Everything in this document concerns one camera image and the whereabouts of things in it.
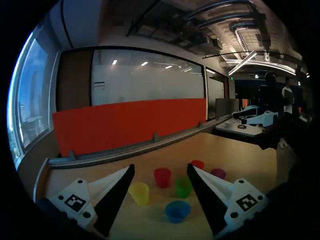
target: red cup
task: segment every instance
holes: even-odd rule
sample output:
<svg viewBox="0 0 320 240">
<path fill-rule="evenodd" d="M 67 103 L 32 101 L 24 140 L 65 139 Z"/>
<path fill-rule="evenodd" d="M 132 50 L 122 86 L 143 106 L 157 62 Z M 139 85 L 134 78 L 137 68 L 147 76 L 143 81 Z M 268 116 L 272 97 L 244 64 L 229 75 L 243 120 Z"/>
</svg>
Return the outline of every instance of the red cup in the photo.
<svg viewBox="0 0 320 240">
<path fill-rule="evenodd" d="M 212 169 L 210 173 L 221 179 L 224 179 L 226 177 L 226 172 L 221 168 Z"/>
<path fill-rule="evenodd" d="M 197 167 L 197 168 L 202 169 L 202 170 L 203 170 L 203 168 L 204 168 L 204 162 L 199 161 L 199 160 L 193 160 L 193 161 L 191 162 L 191 164 L 192 164 L 193 166 Z"/>
<path fill-rule="evenodd" d="M 170 185 L 171 171 L 168 168 L 157 168 L 153 172 L 156 184 L 159 188 L 166 188 Z"/>
</svg>

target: green cup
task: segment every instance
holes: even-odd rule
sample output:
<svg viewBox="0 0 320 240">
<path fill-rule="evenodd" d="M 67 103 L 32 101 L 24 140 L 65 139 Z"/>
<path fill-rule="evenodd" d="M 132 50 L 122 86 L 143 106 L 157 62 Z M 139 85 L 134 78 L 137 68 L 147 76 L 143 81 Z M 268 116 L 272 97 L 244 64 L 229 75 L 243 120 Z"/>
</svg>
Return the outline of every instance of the green cup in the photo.
<svg viewBox="0 0 320 240">
<path fill-rule="evenodd" d="M 176 180 L 176 193 L 178 198 L 187 198 L 192 190 L 189 178 L 181 177 Z"/>
</svg>

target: wooden table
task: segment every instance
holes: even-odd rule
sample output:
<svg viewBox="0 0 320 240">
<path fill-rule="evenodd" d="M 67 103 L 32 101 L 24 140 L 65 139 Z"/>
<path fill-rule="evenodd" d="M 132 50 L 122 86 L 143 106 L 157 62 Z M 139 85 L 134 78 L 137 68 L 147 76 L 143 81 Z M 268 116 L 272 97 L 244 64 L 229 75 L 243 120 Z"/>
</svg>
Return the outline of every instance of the wooden table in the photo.
<svg viewBox="0 0 320 240">
<path fill-rule="evenodd" d="M 206 171 L 224 169 L 229 182 L 245 178 L 263 193 L 273 189 L 276 184 L 274 149 L 261 150 L 253 144 L 200 133 L 118 162 L 52 170 L 47 181 L 46 196 L 54 196 L 77 178 L 92 182 L 133 163 L 136 174 L 132 182 L 148 184 L 150 202 L 147 206 L 138 206 L 127 193 L 111 228 L 110 239 L 212 239 L 209 224 L 194 192 L 185 200 L 192 207 L 185 222 L 172 224 L 164 213 L 168 203 L 179 200 L 175 196 L 174 181 L 179 176 L 187 176 L 187 164 L 192 160 L 203 161 Z M 167 167 L 172 171 L 172 185 L 167 189 L 159 189 L 155 185 L 153 171 L 158 167 Z"/>
</svg>

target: blue cup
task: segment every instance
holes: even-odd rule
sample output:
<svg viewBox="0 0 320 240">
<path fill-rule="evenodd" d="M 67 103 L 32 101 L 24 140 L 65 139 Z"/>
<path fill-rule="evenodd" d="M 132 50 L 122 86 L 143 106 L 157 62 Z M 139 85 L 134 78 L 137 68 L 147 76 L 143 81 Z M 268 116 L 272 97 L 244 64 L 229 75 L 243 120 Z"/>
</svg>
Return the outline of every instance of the blue cup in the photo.
<svg viewBox="0 0 320 240">
<path fill-rule="evenodd" d="M 184 201 L 174 201 L 166 206 L 164 212 L 172 223 L 181 223 L 191 211 L 191 206 Z"/>
</svg>

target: paper sign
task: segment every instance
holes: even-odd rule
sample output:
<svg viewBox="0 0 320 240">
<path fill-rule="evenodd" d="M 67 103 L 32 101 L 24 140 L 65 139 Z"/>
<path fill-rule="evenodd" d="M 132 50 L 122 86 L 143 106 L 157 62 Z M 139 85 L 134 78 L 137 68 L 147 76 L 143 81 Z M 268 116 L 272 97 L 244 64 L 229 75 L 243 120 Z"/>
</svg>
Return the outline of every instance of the paper sign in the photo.
<svg viewBox="0 0 320 240">
<path fill-rule="evenodd" d="M 104 82 L 95 82 L 94 83 L 94 90 L 102 90 L 104 89 Z"/>
</svg>

